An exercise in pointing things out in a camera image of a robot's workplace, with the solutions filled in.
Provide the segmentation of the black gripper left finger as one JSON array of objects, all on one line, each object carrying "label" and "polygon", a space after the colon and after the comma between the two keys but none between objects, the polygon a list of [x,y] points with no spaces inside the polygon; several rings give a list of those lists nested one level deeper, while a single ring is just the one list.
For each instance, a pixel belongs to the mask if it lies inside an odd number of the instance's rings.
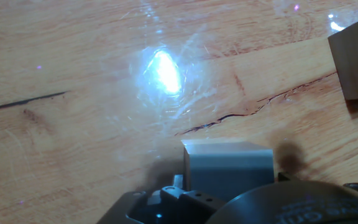
[{"label": "black gripper left finger", "polygon": [[186,191],[178,174],[171,186],[151,194],[123,194],[97,224],[204,224],[224,204],[198,190]]}]

